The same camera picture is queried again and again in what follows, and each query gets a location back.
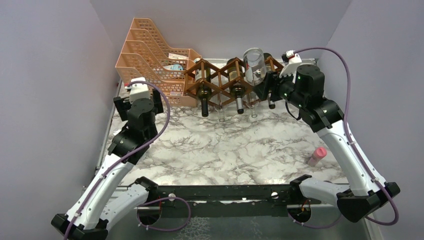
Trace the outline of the clear glass bottle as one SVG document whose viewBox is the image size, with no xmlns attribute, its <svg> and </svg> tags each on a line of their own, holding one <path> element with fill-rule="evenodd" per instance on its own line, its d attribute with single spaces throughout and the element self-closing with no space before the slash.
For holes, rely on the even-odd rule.
<svg viewBox="0 0 424 240">
<path fill-rule="evenodd" d="M 214 98 L 215 98 L 215 103 L 216 103 L 216 106 L 214 106 L 214 109 L 218 113 L 218 120 L 219 120 L 219 122 L 224 122 L 225 118 L 226 118 L 226 106 L 223 105 L 221 92 L 217 90 Z"/>
<path fill-rule="evenodd" d="M 250 116 L 252 118 L 256 118 L 257 114 L 257 106 L 259 104 L 259 98 L 257 97 L 254 91 L 249 92 L 246 95 L 246 105 L 250 109 Z"/>
</svg>

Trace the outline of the clear round jug dark liquid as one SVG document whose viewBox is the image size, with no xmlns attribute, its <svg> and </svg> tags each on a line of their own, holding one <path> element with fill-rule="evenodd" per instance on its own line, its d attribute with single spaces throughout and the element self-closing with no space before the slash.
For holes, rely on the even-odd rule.
<svg viewBox="0 0 424 240">
<path fill-rule="evenodd" d="M 247 49 L 243 54 L 245 79 L 251 86 L 259 85 L 267 74 L 263 51 L 258 47 Z"/>
</svg>

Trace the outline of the dark green wine bottle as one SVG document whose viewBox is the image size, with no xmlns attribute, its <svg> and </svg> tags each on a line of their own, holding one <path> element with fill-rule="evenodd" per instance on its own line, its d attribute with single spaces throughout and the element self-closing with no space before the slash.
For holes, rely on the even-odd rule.
<svg viewBox="0 0 424 240">
<path fill-rule="evenodd" d="M 228 81 L 231 82 L 238 77 L 236 66 L 231 66 L 227 70 Z M 229 88 L 230 94 L 235 98 L 236 109 L 239 115 L 244 113 L 243 107 L 243 96 L 245 95 L 246 88 L 240 84 L 238 81 L 235 81 L 234 84 Z"/>
</svg>

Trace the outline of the green wine bottle white label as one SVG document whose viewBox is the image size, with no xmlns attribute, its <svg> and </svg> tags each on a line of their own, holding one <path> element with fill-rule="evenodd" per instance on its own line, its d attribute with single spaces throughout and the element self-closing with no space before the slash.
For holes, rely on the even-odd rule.
<svg viewBox="0 0 424 240">
<path fill-rule="evenodd" d="M 205 67 L 204 74 L 207 82 L 211 82 L 211 69 L 209 67 Z M 201 114 L 203 117 L 209 116 L 209 108 L 208 108 L 208 101 L 212 97 L 212 90 L 208 86 L 201 84 L 196 89 L 196 96 L 200 100 L 201 103 Z"/>
</svg>

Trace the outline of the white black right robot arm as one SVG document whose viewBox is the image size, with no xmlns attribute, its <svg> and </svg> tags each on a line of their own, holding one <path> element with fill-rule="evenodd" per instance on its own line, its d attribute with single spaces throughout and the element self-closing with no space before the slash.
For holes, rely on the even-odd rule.
<svg viewBox="0 0 424 240">
<path fill-rule="evenodd" d="M 291 75 L 268 72 L 252 88 L 260 100 L 284 100 L 298 108 L 299 118 L 324 141 L 348 181 L 341 186 L 303 175 L 290 182 L 289 199 L 296 204 L 306 199 L 325 202 L 356 223 L 391 202 L 400 188 L 395 182 L 387 182 L 366 158 L 342 109 L 324 97 L 324 84 L 320 68 L 304 64 Z"/>
</svg>

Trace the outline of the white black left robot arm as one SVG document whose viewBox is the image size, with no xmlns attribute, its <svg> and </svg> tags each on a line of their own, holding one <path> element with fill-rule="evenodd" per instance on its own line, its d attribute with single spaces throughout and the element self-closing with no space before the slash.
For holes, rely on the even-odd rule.
<svg viewBox="0 0 424 240">
<path fill-rule="evenodd" d="M 141 97 L 123 107 L 126 125 L 112 139 L 94 179 L 66 213 L 56 214 L 51 221 L 63 239 L 104 240 L 110 228 L 136 205 L 155 203 L 157 191 L 140 183 L 118 201 L 108 202 L 122 179 L 167 128 L 169 115 L 161 130 L 156 127 L 156 115 L 163 113 L 164 108 L 169 109 L 170 104 L 159 89 L 142 91 Z"/>
</svg>

